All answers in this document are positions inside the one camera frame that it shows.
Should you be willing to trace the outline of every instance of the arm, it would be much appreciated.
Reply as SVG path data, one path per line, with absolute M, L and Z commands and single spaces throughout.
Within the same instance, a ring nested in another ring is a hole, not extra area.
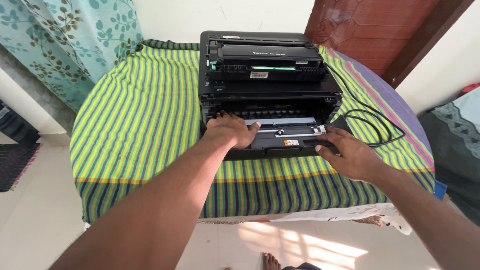
M 245 148 L 260 123 L 222 112 L 203 138 L 112 207 L 52 265 L 56 269 L 175 269 L 228 150 Z
M 329 132 L 318 139 L 335 144 L 341 157 L 326 147 L 316 150 L 339 174 L 371 183 L 385 193 L 443 269 L 478 269 L 477 226 L 417 185 L 406 172 L 385 164 L 347 131 L 329 127 Z

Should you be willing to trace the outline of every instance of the toe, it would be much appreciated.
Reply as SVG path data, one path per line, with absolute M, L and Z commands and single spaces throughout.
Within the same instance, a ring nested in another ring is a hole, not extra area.
M 264 252 L 263 261 L 264 261 L 264 270 L 265 270 L 267 269 L 267 265 L 268 265 L 268 253 L 266 252 Z

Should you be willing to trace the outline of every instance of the black laser printer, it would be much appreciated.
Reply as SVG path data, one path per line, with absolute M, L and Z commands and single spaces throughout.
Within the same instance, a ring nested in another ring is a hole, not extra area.
M 338 153 L 316 136 L 329 125 L 351 133 L 343 116 L 331 122 L 342 90 L 304 34 L 204 31 L 199 62 L 200 137 L 222 110 L 262 123 L 247 148 L 224 160 L 314 156 L 318 144 Z

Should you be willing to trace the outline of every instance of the hand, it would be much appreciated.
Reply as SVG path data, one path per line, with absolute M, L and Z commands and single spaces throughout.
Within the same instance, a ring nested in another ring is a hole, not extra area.
M 217 138 L 226 136 L 232 139 L 234 148 L 245 148 L 252 143 L 261 125 L 257 121 L 247 128 L 242 118 L 235 114 L 229 115 L 225 111 L 221 111 L 216 114 L 216 118 L 208 121 L 205 135 L 212 135 Z
M 329 126 L 328 132 L 317 136 L 317 139 L 333 143 L 341 156 L 320 145 L 317 145 L 315 150 L 339 174 L 351 180 L 373 184 L 382 172 L 393 169 L 384 163 L 375 151 L 346 130 Z

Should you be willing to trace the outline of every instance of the metal plate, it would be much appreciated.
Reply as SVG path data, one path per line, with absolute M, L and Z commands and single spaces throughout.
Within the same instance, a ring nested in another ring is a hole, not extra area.
M 313 117 L 302 117 L 302 118 L 272 118 L 272 119 L 248 119 L 245 120 L 245 124 L 251 125 L 256 121 L 260 122 L 262 125 L 273 125 L 273 124 L 297 124 L 297 123 L 315 123 L 315 118 Z

